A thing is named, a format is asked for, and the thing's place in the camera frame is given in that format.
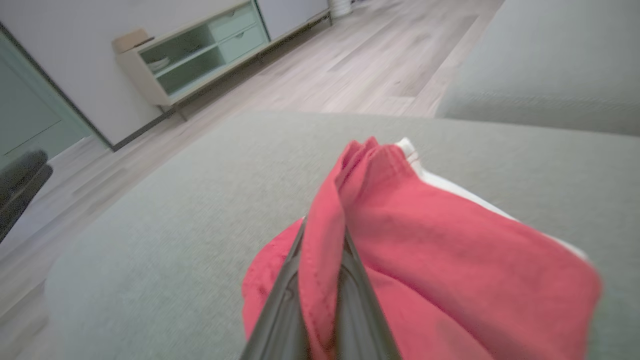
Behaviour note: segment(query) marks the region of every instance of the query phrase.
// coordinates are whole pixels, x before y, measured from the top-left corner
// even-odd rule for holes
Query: red cloth
[[[297,221],[243,282],[249,337]],[[351,142],[308,214],[300,301],[315,360],[333,356],[345,225],[398,349],[412,359],[583,359],[594,269],[544,234],[423,183],[402,150]]]

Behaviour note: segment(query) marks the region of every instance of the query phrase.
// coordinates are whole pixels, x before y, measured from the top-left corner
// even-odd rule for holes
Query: green door
[[[30,149],[49,159],[92,132],[0,33],[0,168]]]

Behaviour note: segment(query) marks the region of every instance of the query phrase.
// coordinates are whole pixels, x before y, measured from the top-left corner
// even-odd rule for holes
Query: gray fabric surface
[[[438,117],[640,136],[640,1],[506,0]]]
[[[428,170],[585,250],[606,289],[591,358],[640,353],[640,139],[462,120],[247,113],[150,174],[56,262],[45,294],[61,359],[237,358],[250,261],[307,212],[344,146],[370,135],[409,136]]]

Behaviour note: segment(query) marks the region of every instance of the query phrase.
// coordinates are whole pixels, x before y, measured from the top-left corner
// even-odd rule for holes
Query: green drawer
[[[223,42],[219,48],[222,57],[227,63],[230,63],[265,42],[266,39],[260,28],[254,26]]]
[[[256,13],[251,4],[248,4],[212,20],[209,23],[209,29],[213,34],[213,39],[217,42],[221,42],[256,22]]]

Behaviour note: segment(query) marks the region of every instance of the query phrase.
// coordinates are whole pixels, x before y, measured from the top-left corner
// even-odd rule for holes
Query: brown box
[[[117,53],[124,53],[127,50],[133,49],[136,45],[141,44],[149,38],[147,32],[140,28],[136,29],[124,36],[121,36],[111,42],[113,50]]]

